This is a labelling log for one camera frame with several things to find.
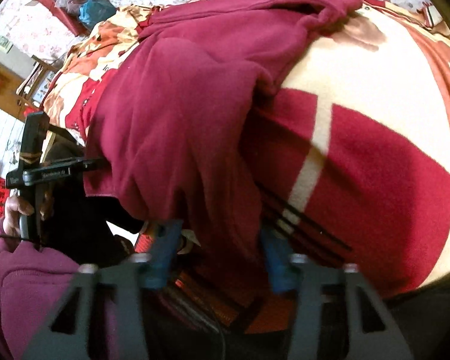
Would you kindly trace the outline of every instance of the human hand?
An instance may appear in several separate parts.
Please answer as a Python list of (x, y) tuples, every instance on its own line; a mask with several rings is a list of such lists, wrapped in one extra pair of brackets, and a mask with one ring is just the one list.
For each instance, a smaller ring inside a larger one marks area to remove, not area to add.
[(13, 195), (5, 202), (5, 219), (3, 220), (3, 231), (12, 237), (20, 236), (20, 214), (32, 215), (35, 212), (32, 205), (24, 198)]
[[(53, 186), (45, 191), (43, 202), (40, 205), (41, 219), (47, 220), (53, 216)], [(32, 215), (35, 212), (32, 205), (24, 198), (13, 195), (7, 198), (5, 202), (5, 219), (3, 221), (3, 230), (5, 234), (13, 237), (20, 236), (20, 214)]]

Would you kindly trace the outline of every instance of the bolt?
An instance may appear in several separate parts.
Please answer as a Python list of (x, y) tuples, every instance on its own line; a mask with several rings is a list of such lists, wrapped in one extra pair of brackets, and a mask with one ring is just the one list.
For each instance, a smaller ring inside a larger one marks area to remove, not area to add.
[(344, 264), (343, 270), (346, 274), (356, 274), (359, 271), (359, 266), (352, 263)]
[(93, 275), (95, 272), (98, 271), (98, 266), (95, 264), (84, 264), (78, 267), (78, 271), (81, 274)]
[(150, 253), (134, 253), (129, 258), (128, 261), (131, 263), (147, 263), (152, 259)]
[(308, 263), (308, 257), (305, 254), (294, 253), (290, 255), (290, 262), (292, 264), (306, 264)]

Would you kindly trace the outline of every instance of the blue plastic bag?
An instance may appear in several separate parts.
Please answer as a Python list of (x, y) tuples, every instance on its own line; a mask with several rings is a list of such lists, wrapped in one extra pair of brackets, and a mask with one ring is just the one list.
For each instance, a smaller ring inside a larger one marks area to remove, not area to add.
[(106, 0), (87, 0), (80, 7), (80, 22), (88, 29), (93, 30), (95, 25), (107, 20), (116, 13), (116, 8)]

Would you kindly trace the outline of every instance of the wooden furniture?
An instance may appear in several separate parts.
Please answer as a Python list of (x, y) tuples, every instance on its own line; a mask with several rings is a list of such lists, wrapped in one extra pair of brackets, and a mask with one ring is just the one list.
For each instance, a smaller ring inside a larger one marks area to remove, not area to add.
[(32, 58), (35, 61), (34, 68), (27, 79), (18, 87), (17, 95), (22, 97), (25, 103), (33, 108), (36, 91), (47, 79), (50, 72), (56, 74), (59, 70), (36, 56), (32, 56)]
[(24, 99), (17, 95), (22, 78), (0, 64), (0, 109), (7, 114), (24, 121), (23, 112), (27, 108)]

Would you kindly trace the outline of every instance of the pink hoodie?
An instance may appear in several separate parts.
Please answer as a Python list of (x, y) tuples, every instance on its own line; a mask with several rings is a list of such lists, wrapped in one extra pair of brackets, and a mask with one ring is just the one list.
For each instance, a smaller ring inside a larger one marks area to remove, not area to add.
[[(3, 220), (0, 234), (5, 234)], [(37, 251), (30, 242), (0, 238), (0, 353), (5, 359), (21, 359), (77, 269), (57, 250)]]

